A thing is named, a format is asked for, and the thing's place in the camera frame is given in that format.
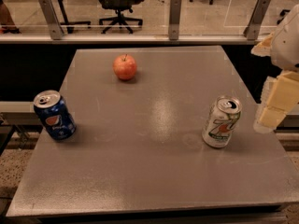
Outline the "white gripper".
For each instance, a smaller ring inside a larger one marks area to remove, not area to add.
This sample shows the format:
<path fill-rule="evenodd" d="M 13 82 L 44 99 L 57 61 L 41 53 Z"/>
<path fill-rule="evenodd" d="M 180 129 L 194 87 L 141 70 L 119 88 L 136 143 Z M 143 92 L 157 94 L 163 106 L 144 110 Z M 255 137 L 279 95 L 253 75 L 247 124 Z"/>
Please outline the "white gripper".
<path fill-rule="evenodd" d="M 271 57 L 272 64 L 283 70 L 277 77 L 267 77 L 263 84 L 253 128 L 270 133 L 299 103 L 299 5 L 295 5 L 276 31 L 251 49 L 259 57 Z"/>

